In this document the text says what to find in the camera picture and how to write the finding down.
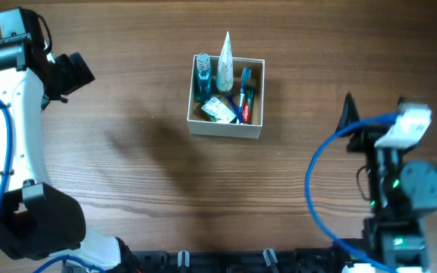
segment black clamp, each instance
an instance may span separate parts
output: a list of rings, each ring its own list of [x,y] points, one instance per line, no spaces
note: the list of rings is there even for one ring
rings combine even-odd
[[[8,102],[8,104],[0,103],[0,109],[10,108],[10,107],[11,107],[11,103],[10,102]]]
[[[1,176],[3,176],[3,175],[13,175],[13,174],[14,174],[14,170],[11,170],[11,171],[9,171],[9,172],[0,171],[0,175],[1,175]]]

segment black base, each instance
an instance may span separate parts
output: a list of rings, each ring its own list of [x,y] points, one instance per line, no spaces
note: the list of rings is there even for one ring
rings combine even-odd
[[[340,273],[355,261],[336,245],[325,249],[276,252],[277,266],[267,266],[263,252],[190,253],[190,267],[178,266],[178,253],[136,251],[141,273]],[[67,263],[62,273],[86,273]]]

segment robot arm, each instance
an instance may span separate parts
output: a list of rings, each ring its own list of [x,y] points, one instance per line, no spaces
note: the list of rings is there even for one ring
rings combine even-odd
[[[40,113],[51,100],[67,99],[94,80],[78,52],[52,57],[34,11],[15,8],[0,13],[0,100],[13,128],[12,169],[0,211],[0,249],[12,259],[72,255],[104,270],[120,271],[128,248],[85,224],[79,203],[56,190],[43,157]],[[7,146],[0,111],[0,184]],[[20,205],[26,211],[17,212]]]
[[[358,120],[354,100],[347,96],[337,132]],[[403,159],[419,145],[430,123],[431,110],[427,105],[400,99],[392,126],[365,126],[348,134],[351,138],[347,151],[366,156],[369,174],[373,217],[363,221],[363,248],[369,257],[398,272],[429,270],[422,218],[437,209],[437,167]],[[357,267],[351,272],[371,268],[361,263]]]

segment black mount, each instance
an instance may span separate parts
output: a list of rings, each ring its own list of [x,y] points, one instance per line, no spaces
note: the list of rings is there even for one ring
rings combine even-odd
[[[49,36],[45,47],[41,20]],[[0,71],[16,68],[17,71],[31,69],[43,82],[45,96],[42,109],[51,100],[67,102],[65,97],[73,91],[95,80],[80,53],[59,55],[55,63],[47,60],[52,50],[52,38],[45,19],[35,11],[14,8],[0,12]]]
[[[354,98],[345,98],[337,131],[360,120]],[[407,149],[376,148],[388,127],[366,126],[345,134],[348,152],[366,155],[370,207],[373,217],[364,220],[363,239],[372,258],[393,268],[429,267],[422,217],[437,208],[437,167],[428,162],[403,163]]]
[[[85,219],[77,200],[48,184],[27,182],[3,196],[0,249],[12,259],[33,260],[78,249],[85,237]],[[19,212],[21,205],[26,210]]]

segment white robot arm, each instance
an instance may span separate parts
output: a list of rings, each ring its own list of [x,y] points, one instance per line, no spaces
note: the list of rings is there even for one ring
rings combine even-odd
[[[121,260],[127,249],[124,243],[86,226],[78,202],[51,187],[40,113],[50,100],[66,102],[61,95],[94,77],[77,52],[52,57],[52,41],[46,46],[39,18],[46,27],[34,11],[15,8],[0,13],[0,100],[10,115],[13,143],[11,173],[5,192],[0,193],[4,199],[0,249],[13,259],[72,255],[104,270],[119,271],[126,267]],[[6,143],[5,116],[0,109],[0,185]],[[17,214],[21,203],[27,211]]]

